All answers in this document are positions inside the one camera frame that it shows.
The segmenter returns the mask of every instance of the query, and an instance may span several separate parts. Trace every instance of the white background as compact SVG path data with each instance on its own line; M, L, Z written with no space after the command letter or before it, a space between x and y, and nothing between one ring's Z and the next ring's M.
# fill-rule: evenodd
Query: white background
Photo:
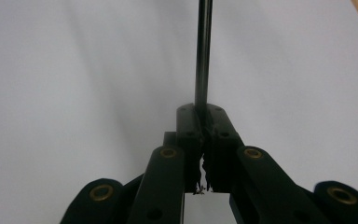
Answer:
M90 181L141 174L194 100L196 0L0 0L0 223L58 223ZM349 0L213 2L209 102L298 185L358 189ZM234 223L186 196L185 223Z

